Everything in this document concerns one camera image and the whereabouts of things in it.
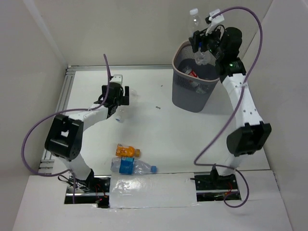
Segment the clear unlabelled plastic bottle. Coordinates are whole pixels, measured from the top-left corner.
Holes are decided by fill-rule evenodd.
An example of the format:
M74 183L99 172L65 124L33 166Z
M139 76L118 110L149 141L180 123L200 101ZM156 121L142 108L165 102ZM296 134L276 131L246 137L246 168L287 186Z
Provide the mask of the clear unlabelled plastic bottle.
M123 123L125 119L132 117L133 112L137 108L138 94L134 89L129 90L129 105L121 105L117 108L115 113L115 120Z

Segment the crushed bottle blue label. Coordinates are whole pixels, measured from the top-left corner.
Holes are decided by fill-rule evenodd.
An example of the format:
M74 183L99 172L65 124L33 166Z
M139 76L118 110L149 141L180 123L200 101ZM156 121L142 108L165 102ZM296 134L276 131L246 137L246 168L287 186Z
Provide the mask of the crushed bottle blue label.
M111 162L111 171L122 175L156 174L158 169L133 157L115 157Z

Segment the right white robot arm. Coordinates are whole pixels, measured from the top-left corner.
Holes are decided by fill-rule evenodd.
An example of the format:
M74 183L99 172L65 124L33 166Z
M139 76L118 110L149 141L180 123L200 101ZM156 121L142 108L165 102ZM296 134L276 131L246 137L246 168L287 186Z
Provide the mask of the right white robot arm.
M209 28L195 32L190 42L196 41L200 43L201 51L214 56L216 73L228 93L236 121L235 130L226 138L229 153L214 164L210 173L212 187L220 189L244 159L263 148L271 133L271 125L263 121L255 107L246 81L246 69L238 57L241 30L235 27Z

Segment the clear bottle green label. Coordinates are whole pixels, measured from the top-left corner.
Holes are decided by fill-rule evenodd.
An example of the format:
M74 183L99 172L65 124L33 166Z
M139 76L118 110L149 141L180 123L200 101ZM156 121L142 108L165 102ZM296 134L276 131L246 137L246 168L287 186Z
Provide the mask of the clear bottle green label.
M209 86L199 83L197 81L190 81L190 86L192 91L199 93L199 94L207 94Z

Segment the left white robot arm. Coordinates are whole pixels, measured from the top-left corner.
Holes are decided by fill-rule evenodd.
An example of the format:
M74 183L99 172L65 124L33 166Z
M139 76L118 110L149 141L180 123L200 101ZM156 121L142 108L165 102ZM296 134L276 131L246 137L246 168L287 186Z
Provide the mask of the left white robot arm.
M99 183L94 171L80 154L83 132L98 122L115 114L119 106L130 103L130 89L118 82L102 86L98 100L85 111L71 115L56 115L45 141L45 149L59 158L73 172L78 187L90 192Z

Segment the small orange juice bottle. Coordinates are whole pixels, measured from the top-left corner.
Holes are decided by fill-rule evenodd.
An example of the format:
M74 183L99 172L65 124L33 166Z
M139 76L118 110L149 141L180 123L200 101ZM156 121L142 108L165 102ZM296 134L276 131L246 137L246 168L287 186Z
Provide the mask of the small orange juice bottle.
M132 146L124 146L122 144L118 144L116 148L116 156L118 157L136 157L139 158L141 155L140 149L135 149Z

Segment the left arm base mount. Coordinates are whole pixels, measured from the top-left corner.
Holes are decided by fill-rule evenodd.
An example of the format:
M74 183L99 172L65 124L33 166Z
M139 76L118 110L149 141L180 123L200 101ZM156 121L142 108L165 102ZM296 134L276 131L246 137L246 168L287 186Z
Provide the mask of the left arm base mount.
M73 188L73 177L69 178L61 175L58 180L65 183L67 188L65 191L64 204L73 204L73 197L75 204L94 204L98 208L109 208L109 190L110 180L109 176L95 177L94 185L90 188L83 186L77 182L75 189Z

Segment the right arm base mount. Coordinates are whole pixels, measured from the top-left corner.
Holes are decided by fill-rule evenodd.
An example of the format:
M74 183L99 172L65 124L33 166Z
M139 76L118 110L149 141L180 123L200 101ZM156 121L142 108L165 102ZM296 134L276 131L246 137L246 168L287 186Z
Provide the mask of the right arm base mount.
M225 197L227 201L241 200L234 174L215 180L211 173L200 173L190 180L195 183L198 202L223 201Z

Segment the red label water bottle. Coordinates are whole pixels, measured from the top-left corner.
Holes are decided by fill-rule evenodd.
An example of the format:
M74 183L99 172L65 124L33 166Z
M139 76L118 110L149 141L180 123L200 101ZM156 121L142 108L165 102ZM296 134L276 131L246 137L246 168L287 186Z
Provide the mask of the red label water bottle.
M192 77L198 78L198 75L196 74L196 72L193 71L193 69L189 66L183 68L182 72Z

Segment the blue label water bottle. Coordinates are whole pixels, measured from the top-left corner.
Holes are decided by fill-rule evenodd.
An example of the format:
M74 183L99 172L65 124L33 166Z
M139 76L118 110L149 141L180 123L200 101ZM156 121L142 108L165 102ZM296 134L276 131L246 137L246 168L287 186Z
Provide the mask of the blue label water bottle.
M206 28L206 22L199 15L199 11L197 8L190 10L190 19L189 19L189 37L193 35L194 31L203 31ZM194 54L194 59L197 65L206 65L209 62L209 55L206 52L199 51Z

